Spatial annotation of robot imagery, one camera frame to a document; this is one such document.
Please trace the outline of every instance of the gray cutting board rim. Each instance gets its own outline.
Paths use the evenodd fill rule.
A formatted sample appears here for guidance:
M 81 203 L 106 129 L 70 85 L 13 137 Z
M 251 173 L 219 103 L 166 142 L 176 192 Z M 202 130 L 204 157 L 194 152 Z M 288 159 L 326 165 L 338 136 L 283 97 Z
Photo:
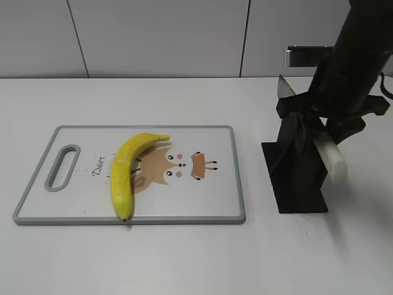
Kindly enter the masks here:
M 232 148 L 233 169 L 236 177 L 236 187 L 238 194 L 239 214 L 235 216 L 133 216 L 127 222 L 119 220 L 117 217 L 22 217 L 20 210 L 28 197 L 31 187 L 36 180 L 38 173 L 45 162 L 45 159 L 52 147 L 60 130 L 67 129 L 116 129 L 116 128 L 130 128 L 130 129 L 225 129 L 229 132 L 230 145 Z M 62 125 L 55 129 L 44 154 L 34 171 L 30 182 L 28 183 L 25 192 L 23 193 L 12 218 L 18 225 L 125 225 L 125 224 L 241 224 L 246 220 L 244 210 L 243 194 L 241 190 L 241 181 L 238 168 L 238 158 L 236 154 L 235 135 L 231 126 L 228 125 Z

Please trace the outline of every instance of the banana tip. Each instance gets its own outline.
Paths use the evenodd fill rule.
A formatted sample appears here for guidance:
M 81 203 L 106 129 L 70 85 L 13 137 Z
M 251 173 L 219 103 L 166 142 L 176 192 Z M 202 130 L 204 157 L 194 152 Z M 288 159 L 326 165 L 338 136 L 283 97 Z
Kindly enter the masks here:
M 168 141 L 171 140 L 169 135 L 160 135 L 160 141 Z

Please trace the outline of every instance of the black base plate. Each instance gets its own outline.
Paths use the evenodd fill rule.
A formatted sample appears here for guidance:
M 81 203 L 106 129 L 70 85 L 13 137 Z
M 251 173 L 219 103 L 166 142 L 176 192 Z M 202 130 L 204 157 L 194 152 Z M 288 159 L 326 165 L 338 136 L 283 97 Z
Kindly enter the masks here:
M 321 193 L 321 183 L 307 183 L 306 176 L 305 181 L 302 181 L 302 173 L 299 172 L 296 173 L 295 181 L 293 162 L 290 159 L 281 159 L 278 164 L 276 163 L 280 155 L 277 143 L 262 143 L 262 149 L 280 213 L 327 212 L 327 206 Z

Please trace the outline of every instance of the deer cartoon print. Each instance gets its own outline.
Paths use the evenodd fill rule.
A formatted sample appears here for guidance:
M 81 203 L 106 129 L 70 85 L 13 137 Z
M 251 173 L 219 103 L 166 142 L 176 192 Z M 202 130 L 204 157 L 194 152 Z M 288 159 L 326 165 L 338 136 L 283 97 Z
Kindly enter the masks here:
M 188 159 L 190 161 L 184 160 L 183 154 L 173 154 L 170 147 L 152 147 L 136 159 L 131 170 L 133 193 L 138 194 L 153 183 L 169 185 L 172 177 L 183 177 L 190 170 L 186 162 L 192 166 L 190 176 L 197 181 L 206 177 L 206 170 L 218 169 L 217 161 L 206 161 L 202 152 L 196 152 Z

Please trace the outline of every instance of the knife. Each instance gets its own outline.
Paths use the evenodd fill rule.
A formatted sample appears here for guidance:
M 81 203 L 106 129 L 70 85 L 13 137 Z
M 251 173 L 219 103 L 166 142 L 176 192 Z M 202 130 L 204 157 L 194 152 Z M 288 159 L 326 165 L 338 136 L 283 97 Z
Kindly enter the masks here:
M 282 75 L 278 77 L 277 94 L 278 98 L 296 95 Z M 298 124 L 296 136 L 298 141 L 295 142 L 295 145 L 299 147 L 300 143 L 304 143 L 306 128 L 299 116 L 298 122 L 300 123 Z M 314 139 L 314 144 L 332 182 L 335 184 L 343 182 L 348 176 L 348 165 L 332 137 L 327 132 L 322 132 Z

